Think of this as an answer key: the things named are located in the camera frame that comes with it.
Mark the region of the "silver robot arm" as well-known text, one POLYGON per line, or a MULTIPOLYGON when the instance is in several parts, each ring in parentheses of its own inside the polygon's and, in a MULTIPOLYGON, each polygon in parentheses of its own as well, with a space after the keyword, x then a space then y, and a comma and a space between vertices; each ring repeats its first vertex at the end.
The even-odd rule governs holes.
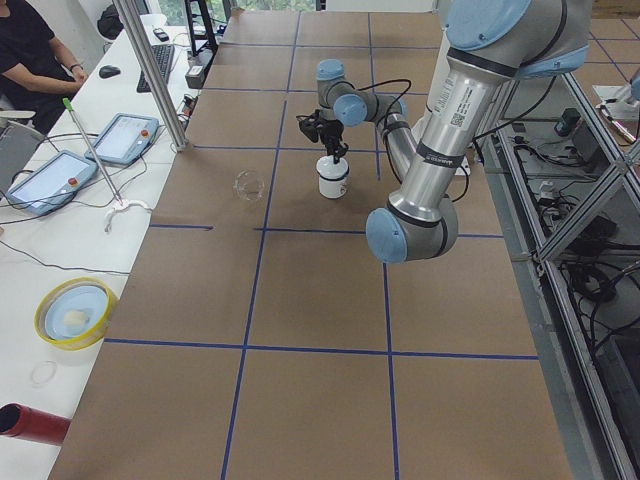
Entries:
POLYGON ((339 60, 316 69, 319 105, 345 126, 375 124, 401 179, 366 222, 371 252, 384 263, 438 257, 458 235, 447 193, 498 86, 555 77, 586 60, 589 1, 456 1, 448 11, 448 76, 419 138, 389 95, 358 91, 339 60))

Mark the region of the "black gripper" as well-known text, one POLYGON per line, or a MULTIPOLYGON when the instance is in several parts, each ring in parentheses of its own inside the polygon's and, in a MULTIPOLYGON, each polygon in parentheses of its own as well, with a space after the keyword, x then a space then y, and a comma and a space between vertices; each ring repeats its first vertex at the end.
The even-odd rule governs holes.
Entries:
POLYGON ((349 151, 349 145, 343 143, 343 124, 338 120, 323 119, 319 125, 319 137, 326 148, 327 155, 339 163, 349 151))

